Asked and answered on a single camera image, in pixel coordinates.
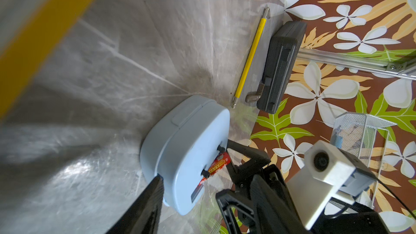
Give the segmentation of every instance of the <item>battery label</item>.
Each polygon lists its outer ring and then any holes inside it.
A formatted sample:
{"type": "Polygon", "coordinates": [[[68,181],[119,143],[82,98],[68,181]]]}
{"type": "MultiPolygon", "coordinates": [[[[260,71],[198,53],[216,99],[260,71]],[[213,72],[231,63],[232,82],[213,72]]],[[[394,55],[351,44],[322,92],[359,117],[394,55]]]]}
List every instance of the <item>battery label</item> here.
{"type": "MultiPolygon", "coordinates": [[[[213,176],[218,170],[221,170],[224,166],[229,164],[231,162],[230,155],[227,152],[221,153],[215,158],[214,162],[211,164],[210,168],[208,169],[208,172],[210,173],[210,176],[213,176]]],[[[206,178],[202,178],[202,180],[199,182],[200,186],[206,181],[206,178]]]]}

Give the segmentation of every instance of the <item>white flower print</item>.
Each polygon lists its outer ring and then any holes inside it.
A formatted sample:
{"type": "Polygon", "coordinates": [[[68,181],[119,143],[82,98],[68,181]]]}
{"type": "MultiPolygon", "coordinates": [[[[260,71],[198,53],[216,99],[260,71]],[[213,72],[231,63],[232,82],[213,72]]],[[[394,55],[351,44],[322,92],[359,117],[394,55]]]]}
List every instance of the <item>white flower print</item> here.
{"type": "Polygon", "coordinates": [[[363,16],[370,13],[372,9],[372,6],[369,5],[362,5],[359,8],[357,8],[351,15],[349,14],[350,6],[348,5],[339,5],[336,8],[336,11],[341,16],[332,16],[327,17],[324,19],[325,22],[337,22],[336,28],[341,29],[343,28],[347,22],[348,19],[353,23],[355,26],[363,26],[367,22],[364,18],[357,17],[357,16],[363,16]]]}
{"type": "Polygon", "coordinates": [[[409,163],[409,161],[416,163],[416,143],[414,141],[408,143],[403,150],[403,154],[400,152],[398,145],[392,141],[387,141],[386,148],[396,150],[396,152],[393,152],[393,154],[396,155],[385,155],[383,161],[392,166],[395,166],[401,160],[402,163],[400,172],[408,178],[413,178],[415,175],[415,169],[409,163]]]}
{"type": "Polygon", "coordinates": [[[313,61],[306,66],[303,77],[306,84],[313,89],[313,92],[299,82],[290,82],[286,87],[285,93],[290,96],[312,100],[295,106],[290,111],[290,122],[295,125],[303,125],[310,122],[315,114],[316,103],[318,103],[322,121],[327,126],[333,127],[335,118],[346,112],[346,110],[327,103],[324,98],[354,98],[358,93],[360,84],[353,80],[341,79],[329,85],[321,93],[322,73],[318,65],[313,61]]]}
{"type": "Polygon", "coordinates": [[[289,134],[284,135],[283,142],[290,149],[290,151],[284,148],[273,149],[273,152],[281,158],[288,156],[288,158],[283,159],[282,164],[280,166],[282,173],[286,173],[290,170],[290,168],[292,167],[293,158],[296,161],[299,168],[302,169],[302,167],[305,166],[305,163],[303,162],[303,158],[299,157],[299,154],[305,154],[305,152],[312,147],[312,144],[303,142],[296,148],[296,142],[294,140],[294,137],[289,134]]]}
{"type": "Polygon", "coordinates": [[[402,232],[415,223],[411,217],[397,211],[382,211],[379,213],[390,232],[402,232]]]}
{"type": "Polygon", "coordinates": [[[382,74],[382,73],[371,73],[372,75],[379,77],[379,78],[395,78],[395,76],[391,76],[391,75],[386,75],[386,74],[382,74]]]}
{"type": "Polygon", "coordinates": [[[378,38],[384,35],[387,32],[387,28],[385,26],[377,27],[370,32],[368,32],[364,39],[360,39],[353,33],[350,32],[340,32],[336,34],[336,37],[341,40],[346,41],[354,41],[354,43],[338,43],[334,44],[336,49],[340,50],[349,50],[354,47],[358,46],[358,50],[364,54],[373,54],[377,51],[374,47],[368,44],[399,44],[400,42],[393,39],[388,38],[378,38]]]}
{"type": "Polygon", "coordinates": [[[325,11],[316,5],[300,5],[290,8],[299,0],[284,0],[284,17],[283,22],[292,21],[292,18],[288,15],[291,13],[304,20],[315,20],[325,16],[325,11]]]}
{"type": "MultiPolygon", "coordinates": [[[[337,69],[337,70],[339,70],[339,71],[342,71],[342,70],[344,70],[344,69],[345,69],[345,67],[344,67],[344,66],[339,66],[339,65],[337,65],[337,66],[335,67],[335,69],[337,69]]],[[[351,73],[357,73],[357,72],[358,72],[358,69],[355,69],[355,68],[349,68],[348,70],[349,70],[349,72],[351,72],[351,73]]]]}
{"type": "Polygon", "coordinates": [[[412,102],[412,80],[398,79],[383,90],[384,99],[392,107],[406,108],[412,102]]]}

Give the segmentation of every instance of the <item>camera lens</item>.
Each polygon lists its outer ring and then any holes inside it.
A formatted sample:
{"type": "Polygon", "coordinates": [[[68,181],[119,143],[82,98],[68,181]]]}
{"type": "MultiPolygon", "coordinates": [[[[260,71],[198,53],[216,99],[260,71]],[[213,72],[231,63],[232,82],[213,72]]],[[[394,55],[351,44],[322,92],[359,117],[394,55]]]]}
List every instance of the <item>camera lens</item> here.
{"type": "Polygon", "coordinates": [[[328,167],[329,162],[330,158],[324,152],[317,153],[313,160],[315,168],[320,172],[324,171],[328,167]]]}

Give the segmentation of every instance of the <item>yellow stripe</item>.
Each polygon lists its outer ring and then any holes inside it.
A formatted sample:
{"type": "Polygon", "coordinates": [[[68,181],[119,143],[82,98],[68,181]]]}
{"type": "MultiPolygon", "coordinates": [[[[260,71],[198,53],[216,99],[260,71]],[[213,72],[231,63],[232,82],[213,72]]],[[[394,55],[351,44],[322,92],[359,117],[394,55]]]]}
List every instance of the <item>yellow stripe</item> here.
{"type": "Polygon", "coordinates": [[[47,0],[0,56],[0,118],[92,0],[47,0]]]}
{"type": "Polygon", "coordinates": [[[256,53],[257,45],[259,44],[260,37],[261,37],[261,34],[263,33],[265,24],[266,24],[266,18],[262,18],[257,28],[256,35],[254,36],[254,41],[253,41],[253,44],[251,45],[250,53],[248,54],[247,61],[244,66],[244,70],[242,71],[240,82],[238,83],[238,86],[237,86],[236,94],[234,95],[236,98],[239,98],[241,95],[242,87],[244,86],[245,79],[247,78],[248,70],[250,70],[251,62],[253,61],[254,54],[256,53]]]}
{"type": "Polygon", "coordinates": [[[220,166],[222,166],[223,164],[225,164],[226,162],[224,160],[221,160],[218,164],[216,164],[213,168],[209,169],[208,172],[210,174],[212,174],[212,172],[214,172],[216,169],[220,168],[220,166]]]}

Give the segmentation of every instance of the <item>gray marble surface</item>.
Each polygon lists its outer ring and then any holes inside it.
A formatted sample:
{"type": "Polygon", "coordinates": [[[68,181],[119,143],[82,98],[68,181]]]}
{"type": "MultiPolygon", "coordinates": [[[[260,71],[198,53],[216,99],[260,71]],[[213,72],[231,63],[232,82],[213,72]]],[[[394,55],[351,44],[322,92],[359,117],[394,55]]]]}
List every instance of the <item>gray marble surface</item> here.
{"type": "MultiPolygon", "coordinates": [[[[148,131],[199,94],[230,108],[265,3],[266,23],[230,139],[249,138],[268,43],[284,0],[95,0],[0,125],[0,232],[105,233],[147,185],[148,131]]],[[[159,233],[209,233],[220,172],[186,216],[163,207],[159,233]]]]}

